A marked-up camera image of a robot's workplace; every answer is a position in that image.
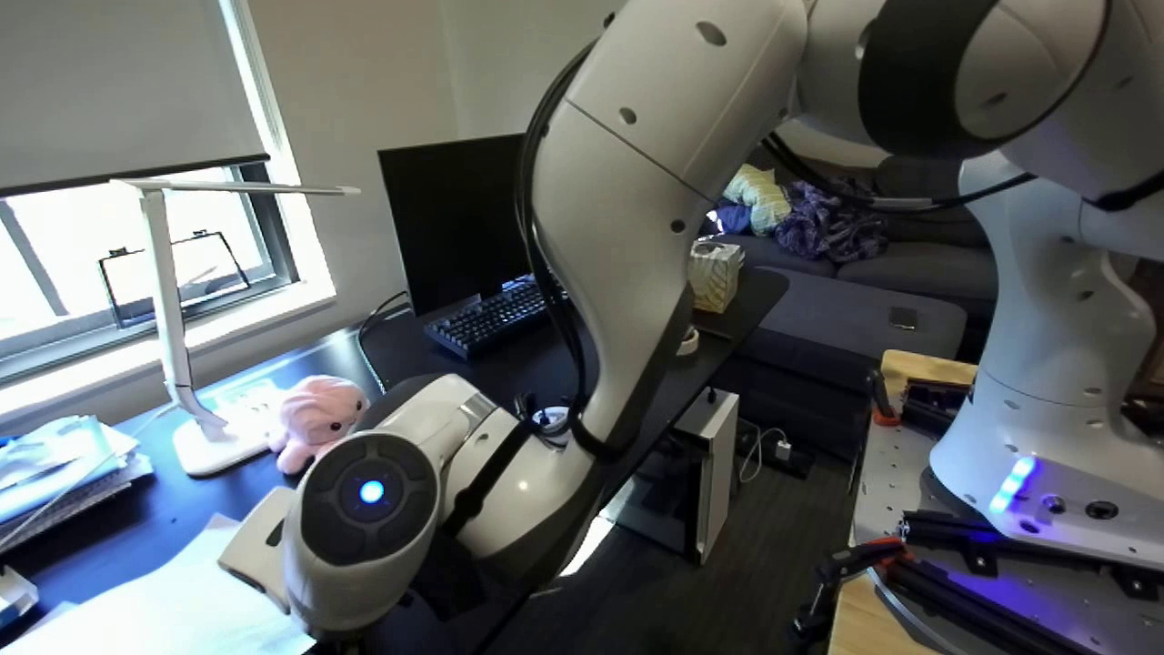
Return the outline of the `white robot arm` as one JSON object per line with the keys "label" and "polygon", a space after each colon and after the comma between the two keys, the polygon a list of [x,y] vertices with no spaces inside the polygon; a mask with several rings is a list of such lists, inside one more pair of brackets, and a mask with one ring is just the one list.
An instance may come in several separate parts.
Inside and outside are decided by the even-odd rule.
{"label": "white robot arm", "polygon": [[625,0],[539,104],[516,211],[590,327],[556,428],[471,381],[413,387],[289,495],[282,584],[317,634],[447,555],[539,582],[630,455],[691,304],[705,211],[782,115],[949,161],[996,313],[938,484],[1011,543],[1164,564],[1161,455],[1119,399],[1151,341],[1116,258],[1161,248],[1161,0]]}

